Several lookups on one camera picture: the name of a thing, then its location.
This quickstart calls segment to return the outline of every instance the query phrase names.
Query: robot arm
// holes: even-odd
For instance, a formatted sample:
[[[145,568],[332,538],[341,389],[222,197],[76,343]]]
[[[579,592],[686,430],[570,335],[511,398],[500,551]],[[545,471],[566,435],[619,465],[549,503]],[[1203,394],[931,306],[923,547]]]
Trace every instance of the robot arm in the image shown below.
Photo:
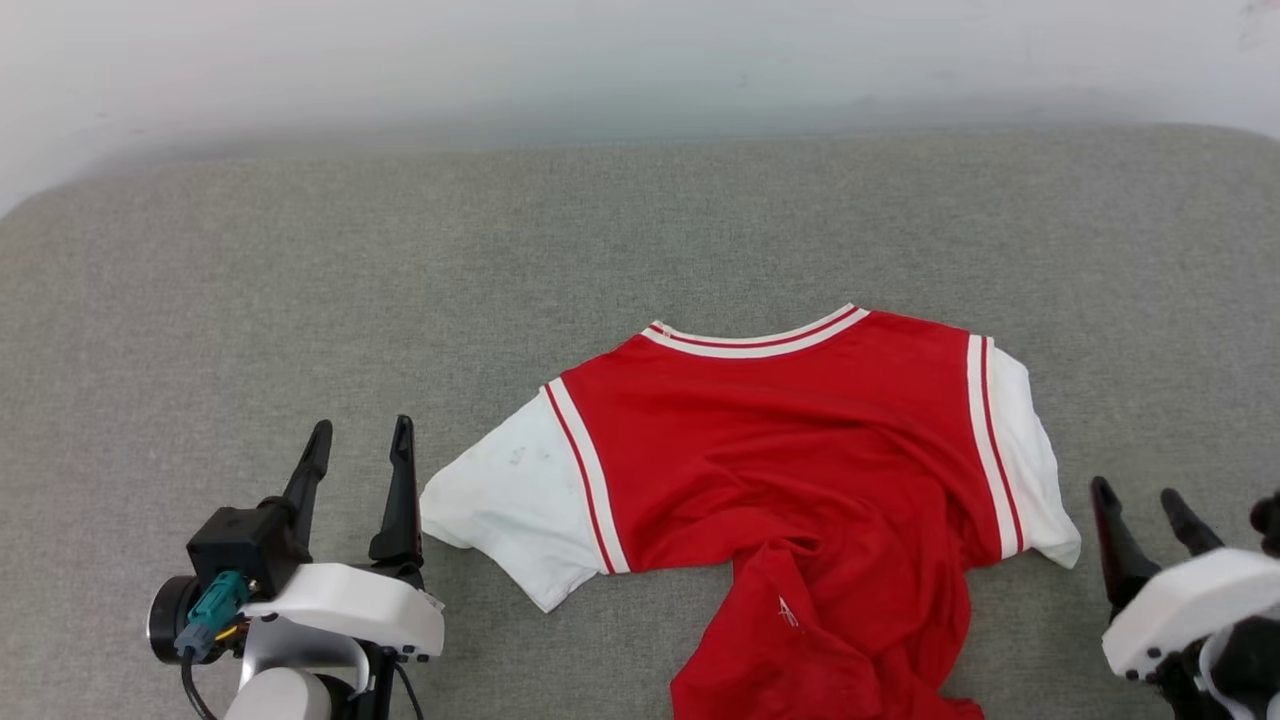
[[[1266,555],[1225,547],[1172,489],[1161,505],[1192,559],[1152,562],[1105,478],[1092,484],[1112,673],[1156,685],[1179,720],[1280,720],[1280,493],[1253,509]]]
[[[230,651],[243,661],[227,720],[383,720],[402,662],[443,652],[443,605],[422,589],[413,423],[399,416],[392,483],[367,565],[312,562],[315,493],[333,425],[320,421],[280,497],[221,507],[187,543],[195,577],[170,578],[152,601],[147,637],[161,662],[182,665],[197,715],[212,719],[193,664]],[[352,667],[356,684],[311,669]]]

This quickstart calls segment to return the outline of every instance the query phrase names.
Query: white wall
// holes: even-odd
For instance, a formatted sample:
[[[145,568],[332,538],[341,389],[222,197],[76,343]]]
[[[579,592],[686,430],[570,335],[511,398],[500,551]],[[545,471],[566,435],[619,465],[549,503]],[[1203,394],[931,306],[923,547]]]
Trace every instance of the white wall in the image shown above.
[[[159,160],[1080,120],[1280,136],[1280,0],[0,0],[0,213]]]

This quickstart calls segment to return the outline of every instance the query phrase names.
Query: gray fabric surface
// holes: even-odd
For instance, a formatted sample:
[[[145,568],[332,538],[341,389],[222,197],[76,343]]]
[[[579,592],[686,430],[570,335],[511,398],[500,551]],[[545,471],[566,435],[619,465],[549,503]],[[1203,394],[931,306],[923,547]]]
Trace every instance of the gray fabric surface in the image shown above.
[[[1157,488],[1229,542],[1280,466],[1280,147],[1221,129],[600,147],[172,167],[0,222],[3,715],[189,717],[143,618],[219,505],[335,441],[312,551],[362,559],[397,413],[421,479],[654,318],[763,334],[845,301],[997,338],[1030,369],[1080,565],[970,574],[946,692],[988,716],[1167,717],[1110,676],[1087,480],[1183,555]],[[426,543],[429,717],[669,716],[727,568],[595,579],[544,616]],[[197,673],[221,712],[238,664]],[[408,717],[403,696],[398,717]]]

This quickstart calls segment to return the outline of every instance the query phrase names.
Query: red stripe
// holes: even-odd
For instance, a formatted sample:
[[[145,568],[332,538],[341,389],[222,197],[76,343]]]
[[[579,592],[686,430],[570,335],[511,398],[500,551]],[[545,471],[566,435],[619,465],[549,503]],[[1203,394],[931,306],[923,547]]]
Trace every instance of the red stripe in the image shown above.
[[[1027,550],[1023,547],[1023,523],[1018,519],[1018,505],[1014,503],[1014,488],[1009,484],[1009,474],[1005,473],[1005,462],[1000,459],[1000,443],[996,442],[996,425],[991,421],[991,393],[987,392],[987,345],[989,337],[982,338],[982,405],[987,415],[987,436],[991,437],[991,450],[996,455],[996,468],[1000,469],[1000,480],[1005,483],[1005,497],[1009,498],[1009,511],[1014,515],[1014,533],[1018,537],[1018,552]]]
[[[577,459],[577,471],[582,475],[582,489],[586,491],[586,510],[591,514],[591,529],[595,530],[595,543],[600,547],[600,557],[604,559],[604,566],[609,569],[609,574],[613,574],[613,562],[609,562],[609,553],[604,550],[604,536],[600,534],[600,524],[595,520],[595,501],[591,500],[591,483],[586,479],[586,464],[582,462],[582,454],[577,450],[577,443],[573,442],[573,434],[568,432],[568,423],[564,421],[564,415],[561,415],[559,405],[556,402],[556,395],[552,392],[552,386],[547,386],[547,397],[552,401],[552,410],[556,411],[556,419],[561,421],[561,429],[564,430],[564,437],[568,438],[568,446],[573,448],[573,457]]]
[[[836,323],[838,323],[838,322],[849,318],[850,315],[852,315],[856,311],[858,311],[858,307],[850,307],[847,313],[842,313],[840,316],[832,319],[831,322],[823,323],[823,324],[818,325],[817,328],[805,331],[805,332],[803,332],[800,334],[787,336],[787,337],[778,338],[778,340],[765,340],[765,341],[760,341],[760,342],[722,342],[722,341],[714,341],[714,340],[696,340],[696,338],[691,338],[691,337],[684,337],[680,333],[673,333],[669,329],[663,328],[660,325],[649,325],[649,329],[652,329],[654,332],[659,332],[659,333],[662,333],[662,334],[664,334],[664,336],[667,336],[667,337],[669,337],[672,340],[678,340],[680,342],[687,342],[689,345],[700,345],[703,347],[769,347],[769,346],[773,346],[773,345],[782,345],[782,343],[786,343],[786,342],[795,342],[797,340],[806,338],[806,337],[809,337],[812,334],[820,333],[822,331],[824,331],[824,329],[829,328],[831,325],[835,325]]]

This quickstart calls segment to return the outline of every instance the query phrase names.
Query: white stripe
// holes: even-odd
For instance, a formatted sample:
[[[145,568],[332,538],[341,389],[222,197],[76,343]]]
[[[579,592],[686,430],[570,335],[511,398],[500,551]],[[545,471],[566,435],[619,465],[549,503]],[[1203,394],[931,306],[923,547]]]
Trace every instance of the white stripe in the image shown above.
[[[576,518],[585,518],[586,519],[585,528],[586,528],[588,536],[590,536],[590,537],[588,538],[588,542],[586,542],[585,547],[589,547],[590,551],[591,551],[591,555],[595,557],[595,564],[593,564],[591,568],[594,568],[599,573],[608,573],[609,571],[609,566],[604,562],[604,548],[600,547],[600,543],[595,539],[595,530],[591,529],[591,505],[586,501],[586,487],[582,483],[582,473],[577,468],[577,457],[573,455],[573,445],[570,442],[568,436],[564,434],[564,428],[561,427],[561,423],[557,419],[557,414],[556,414],[557,407],[561,407],[562,405],[564,405],[564,402],[568,401],[568,395],[564,393],[564,400],[563,401],[559,400],[558,397],[553,401],[552,400],[552,391],[550,391],[550,388],[548,386],[543,386],[543,387],[538,388],[538,400],[540,400],[541,404],[547,406],[547,415],[552,420],[556,421],[556,437],[559,441],[557,443],[557,450],[559,452],[553,452],[553,457],[557,457],[557,459],[558,457],[564,457],[570,462],[570,465],[572,466],[572,478],[573,478],[573,482],[570,483],[570,487],[573,491],[573,498],[577,500],[577,502],[575,503],[576,507],[572,510],[572,512],[577,514]],[[561,407],[561,416],[563,416],[563,407]],[[550,515],[550,512],[548,512],[545,509],[535,509],[535,511],[540,511],[544,515],[544,518],[540,518],[539,520],[544,520],[545,516]],[[527,527],[527,528],[536,528],[538,524],[539,524],[538,521],[522,520],[522,525]],[[557,601],[556,603],[553,603],[552,607],[554,607],[556,605],[559,605],[559,601]]]
[[[844,310],[844,313],[847,313],[849,307],[846,307]],[[677,338],[675,336],[667,336],[666,333],[655,331],[653,328],[645,328],[645,331],[641,332],[640,334],[644,336],[644,337],[646,337],[646,338],[649,338],[649,340],[652,340],[652,341],[654,341],[654,342],[657,342],[658,345],[664,345],[664,346],[667,346],[667,347],[669,347],[672,350],[678,350],[681,352],[687,352],[690,355],[701,355],[704,357],[771,357],[771,356],[774,356],[774,355],[786,355],[787,352],[795,352],[797,350],[804,350],[806,347],[813,347],[814,345],[818,345],[819,342],[822,342],[822,341],[824,341],[827,338],[831,338],[831,337],[841,333],[842,331],[852,327],[855,323],[858,323],[859,320],[861,320],[867,315],[870,315],[869,310],[859,309],[859,310],[851,313],[844,320],[841,320],[841,322],[831,325],[829,328],[827,328],[827,329],[824,329],[822,332],[817,332],[817,333],[813,333],[812,336],[801,337],[801,338],[794,340],[791,342],[783,342],[783,343],[780,343],[780,345],[767,345],[767,346],[763,346],[763,347],[709,347],[709,346],[705,346],[705,345],[694,345],[694,343],[690,343],[690,342],[682,342],[680,338]],[[806,325],[806,327],[809,329],[813,329],[815,327],[822,325],[822,323],[824,323],[824,322],[829,323],[831,318],[827,318],[827,319],[824,319],[824,320],[822,320],[819,323],[810,323],[810,325]],[[787,336],[795,334],[795,331],[791,332],[791,333],[786,333],[786,334]],[[723,340],[717,340],[717,338],[705,338],[705,341],[707,342],[763,342],[760,340],[751,340],[751,341],[746,341],[746,340],[744,340],[744,341],[723,341]]]
[[[630,573],[627,556],[622,552],[622,542],[618,541],[618,528],[613,524],[613,507],[609,505],[609,488],[604,483],[604,468],[600,466],[600,456],[595,452],[595,443],[591,434],[582,423],[582,416],[577,414],[577,406],[564,387],[564,380],[556,378],[548,386],[556,396],[556,405],[559,407],[568,434],[573,437],[573,445],[582,457],[582,466],[586,468],[586,484],[591,488],[591,505],[595,506],[595,523],[600,528],[600,539],[604,541],[604,550],[609,553],[614,573]]]
[[[826,325],[827,323],[835,320],[836,318],[844,315],[845,313],[847,313],[847,311],[850,311],[852,309],[854,309],[854,305],[852,305],[852,302],[850,302],[850,304],[846,304],[840,310],[836,310],[831,315],[827,315],[826,318],[823,318],[820,320],[814,320],[814,322],[809,323],[808,325],[805,325],[803,328],[796,328],[794,331],[787,331],[787,332],[783,332],[783,333],[764,334],[764,336],[760,336],[760,337],[710,337],[710,336],[703,336],[703,334],[682,333],[682,332],[677,331],[676,328],[673,328],[673,327],[671,327],[671,325],[668,325],[666,323],[660,323],[660,322],[654,322],[653,324],[658,325],[659,328],[662,328],[662,332],[667,337],[672,337],[675,340],[700,340],[703,342],[719,342],[719,343],[726,343],[726,345],[754,345],[756,342],[777,342],[777,341],[792,338],[792,337],[795,337],[797,334],[804,334],[804,333],[806,333],[806,332],[809,332],[809,331],[812,331],[814,328],[820,328],[822,325]]]
[[[969,336],[969,421],[973,425],[978,457],[982,459],[982,470],[987,475],[991,502],[996,507],[1001,557],[1010,557],[1018,555],[1018,532],[1014,529],[1014,512],[1009,507],[1009,496],[1005,495],[1005,482],[1000,479],[1000,465],[991,446],[991,433],[987,432],[987,404],[982,395],[982,378],[987,372],[982,364],[982,343],[986,341],[987,338],[982,336]]]

